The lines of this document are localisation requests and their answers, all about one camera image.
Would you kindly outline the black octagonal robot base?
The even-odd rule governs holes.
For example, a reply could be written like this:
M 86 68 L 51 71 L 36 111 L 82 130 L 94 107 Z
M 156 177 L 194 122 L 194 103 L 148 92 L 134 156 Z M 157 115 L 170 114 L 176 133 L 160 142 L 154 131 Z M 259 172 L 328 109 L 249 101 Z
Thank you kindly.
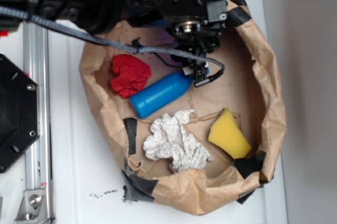
M 38 85 L 1 54 L 1 173 L 7 172 L 38 132 Z

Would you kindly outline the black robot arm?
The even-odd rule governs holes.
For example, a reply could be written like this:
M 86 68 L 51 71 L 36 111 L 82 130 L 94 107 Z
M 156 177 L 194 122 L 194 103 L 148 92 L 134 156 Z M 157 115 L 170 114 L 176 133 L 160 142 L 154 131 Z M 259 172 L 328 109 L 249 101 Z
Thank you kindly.
M 1 0 L 2 7 L 39 16 L 65 19 L 92 35 L 106 34 L 118 22 L 132 27 L 163 28 L 194 46 L 218 44 L 229 0 Z

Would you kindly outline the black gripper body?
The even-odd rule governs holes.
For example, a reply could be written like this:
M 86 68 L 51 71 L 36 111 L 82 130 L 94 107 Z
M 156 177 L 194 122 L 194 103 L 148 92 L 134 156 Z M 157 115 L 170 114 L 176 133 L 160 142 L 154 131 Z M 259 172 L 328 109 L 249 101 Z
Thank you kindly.
M 228 0 L 126 0 L 132 27 L 163 28 L 190 49 L 211 53 L 220 45 Z

